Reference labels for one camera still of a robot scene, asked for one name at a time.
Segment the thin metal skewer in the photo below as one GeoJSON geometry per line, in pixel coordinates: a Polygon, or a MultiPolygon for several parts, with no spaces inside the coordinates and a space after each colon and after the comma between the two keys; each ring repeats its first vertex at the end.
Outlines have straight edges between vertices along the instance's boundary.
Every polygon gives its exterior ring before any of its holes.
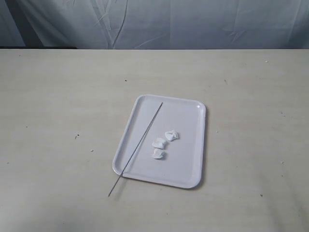
{"type": "Polygon", "coordinates": [[[137,143],[137,145],[136,145],[135,149],[133,150],[131,156],[130,156],[129,159],[127,160],[127,162],[126,162],[124,168],[122,169],[121,173],[119,174],[119,176],[118,176],[117,180],[115,181],[113,187],[111,188],[111,190],[110,190],[110,192],[109,192],[109,194],[108,194],[108,198],[111,196],[111,194],[112,194],[112,192],[114,191],[116,185],[118,184],[120,178],[123,176],[123,174],[124,174],[124,172],[125,172],[127,166],[128,166],[129,163],[131,162],[133,156],[135,155],[135,153],[136,153],[136,151],[138,150],[139,146],[141,145],[142,141],[143,141],[144,138],[146,137],[146,135],[147,135],[147,133],[148,133],[150,127],[152,126],[152,124],[153,124],[153,122],[154,122],[156,116],[158,115],[160,109],[162,108],[163,104],[164,104],[164,103],[161,102],[161,104],[159,105],[157,111],[155,112],[155,114],[154,114],[153,118],[151,119],[149,125],[147,126],[145,132],[143,133],[142,137],[140,138],[139,142],[137,143]]]}

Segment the white plastic tray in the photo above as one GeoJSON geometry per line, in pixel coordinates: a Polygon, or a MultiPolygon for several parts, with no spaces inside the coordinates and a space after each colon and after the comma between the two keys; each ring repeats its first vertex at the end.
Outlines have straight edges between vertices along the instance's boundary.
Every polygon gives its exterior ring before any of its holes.
{"type": "Polygon", "coordinates": [[[207,108],[195,100],[157,95],[141,95],[133,106],[124,134],[115,153],[112,168],[120,174],[145,132],[159,105],[156,116],[123,177],[177,188],[196,187],[202,178],[207,108]],[[179,139],[168,141],[165,132],[175,130],[179,139]],[[167,141],[164,159],[152,157],[152,143],[167,141]]]}

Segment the grey wrinkled backdrop cloth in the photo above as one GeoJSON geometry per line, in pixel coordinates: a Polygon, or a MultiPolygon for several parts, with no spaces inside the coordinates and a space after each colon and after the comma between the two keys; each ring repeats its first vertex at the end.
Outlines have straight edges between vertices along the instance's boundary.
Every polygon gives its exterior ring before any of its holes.
{"type": "Polygon", "coordinates": [[[307,49],[306,0],[3,0],[1,47],[307,49]]]}

